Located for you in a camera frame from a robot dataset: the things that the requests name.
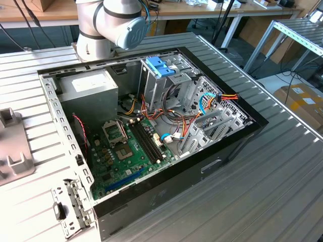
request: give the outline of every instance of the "yellow wire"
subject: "yellow wire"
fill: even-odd
[[[129,115],[129,114],[131,114],[133,112],[133,110],[135,109],[135,102],[136,102],[136,99],[133,99],[131,109],[129,110],[129,112],[125,113],[126,115]]]

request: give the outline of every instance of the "motherboard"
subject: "motherboard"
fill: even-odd
[[[87,162],[95,200],[175,160],[146,118],[110,121],[91,133]]]

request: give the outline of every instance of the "wooden desk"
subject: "wooden desk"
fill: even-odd
[[[257,4],[249,3],[243,4],[239,9],[232,9],[229,17],[234,17],[231,27],[227,33],[222,47],[228,47],[229,42],[238,27],[242,17],[245,16],[268,16],[268,15],[292,15],[291,18],[296,18],[302,9],[283,9],[283,10],[266,10]],[[42,26],[61,26],[61,25],[77,25],[77,9],[73,0],[56,0],[44,13],[34,12],[40,20]],[[159,4],[158,20],[173,20],[173,19],[202,19],[202,18],[217,18],[220,10],[211,10],[207,5],[202,4],[200,7],[192,7],[185,2],[171,3],[163,2]],[[156,13],[150,12],[151,20],[154,20]],[[24,19],[21,17],[17,8],[6,7],[0,10],[0,23],[5,28],[24,28],[27,27]]]

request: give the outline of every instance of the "red cable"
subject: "red cable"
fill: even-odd
[[[76,118],[78,120],[78,122],[80,123],[82,130],[83,130],[83,136],[84,136],[84,143],[85,143],[85,152],[87,153],[87,144],[86,144],[86,134],[85,134],[85,128],[83,125],[83,122],[81,121],[81,119],[79,119],[79,117],[77,117],[75,114],[73,114],[73,117]]]

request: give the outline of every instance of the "metal shelf frame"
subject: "metal shelf frame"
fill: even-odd
[[[263,37],[261,38],[256,49],[252,53],[250,59],[244,67],[245,72],[249,72],[254,61],[258,57],[260,51],[265,45],[268,37],[274,29],[279,30],[281,33],[278,38],[266,54],[267,58],[279,47],[279,44],[290,37],[293,40],[297,41],[301,45],[307,48],[307,51],[300,58],[300,60],[295,64],[292,70],[295,70],[305,57],[312,51],[315,54],[321,56],[323,55],[323,26],[320,24],[314,24],[308,19],[289,19],[289,20],[273,20]]]

